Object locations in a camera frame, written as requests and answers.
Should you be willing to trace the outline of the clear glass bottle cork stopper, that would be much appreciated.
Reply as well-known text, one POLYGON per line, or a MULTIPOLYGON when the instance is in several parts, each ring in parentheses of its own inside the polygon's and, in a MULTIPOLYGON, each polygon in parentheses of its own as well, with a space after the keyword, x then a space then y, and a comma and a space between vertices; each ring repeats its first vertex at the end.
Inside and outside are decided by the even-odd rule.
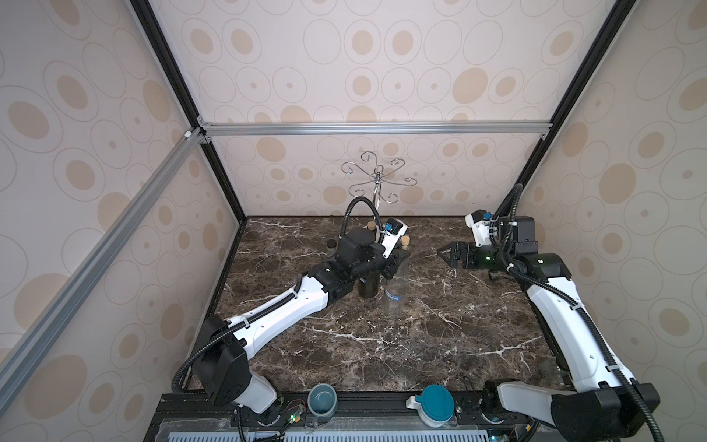
POLYGON ((392 317, 399 318, 402 316, 405 298, 409 289, 409 272, 410 272, 410 237, 403 236, 401 238, 401 248, 399 248, 400 265, 396 274, 386 282, 384 291, 384 300, 387 302, 388 314, 392 317))

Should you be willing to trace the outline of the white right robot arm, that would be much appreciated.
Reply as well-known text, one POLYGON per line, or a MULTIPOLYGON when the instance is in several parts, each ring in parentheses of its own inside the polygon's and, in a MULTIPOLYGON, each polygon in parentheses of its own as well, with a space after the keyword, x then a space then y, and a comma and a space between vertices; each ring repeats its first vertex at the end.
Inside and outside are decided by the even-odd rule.
POLYGON ((497 379, 484 385, 480 407, 489 421, 523 414, 559 431, 567 441, 609 441, 646 427, 664 435, 653 415, 657 389, 640 383, 602 335, 581 300, 569 268, 555 253, 542 253, 531 217, 493 217, 477 210, 465 222, 473 240, 453 241, 437 254, 450 267, 511 276, 527 295, 571 390, 553 390, 497 379))

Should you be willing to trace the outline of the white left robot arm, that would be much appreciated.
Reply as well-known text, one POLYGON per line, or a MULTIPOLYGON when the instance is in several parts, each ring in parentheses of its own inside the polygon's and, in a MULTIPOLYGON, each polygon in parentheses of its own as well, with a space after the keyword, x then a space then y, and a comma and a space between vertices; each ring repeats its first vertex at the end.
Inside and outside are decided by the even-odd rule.
POLYGON ((271 409, 278 399, 276 389, 250 370, 250 359, 303 318, 350 294, 360 279, 395 276, 410 256, 402 250, 407 231, 395 218, 379 235, 354 228, 339 239, 333 257, 303 273, 278 297, 226 320, 207 318, 185 368, 200 381, 209 401, 215 406, 246 406, 256 414, 271 409))

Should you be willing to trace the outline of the dark green wine bottle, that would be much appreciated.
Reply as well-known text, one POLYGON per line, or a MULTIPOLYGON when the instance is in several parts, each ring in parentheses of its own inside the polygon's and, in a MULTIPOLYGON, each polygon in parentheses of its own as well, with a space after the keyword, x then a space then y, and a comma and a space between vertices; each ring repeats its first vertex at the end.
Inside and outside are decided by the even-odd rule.
MULTIPOLYGON (((367 229, 375 236, 375 241, 379 240, 379 229, 374 221, 367 223, 367 229)), ((358 280, 358 294, 361 298, 372 299, 379 292, 380 272, 372 273, 369 276, 362 277, 358 280)))

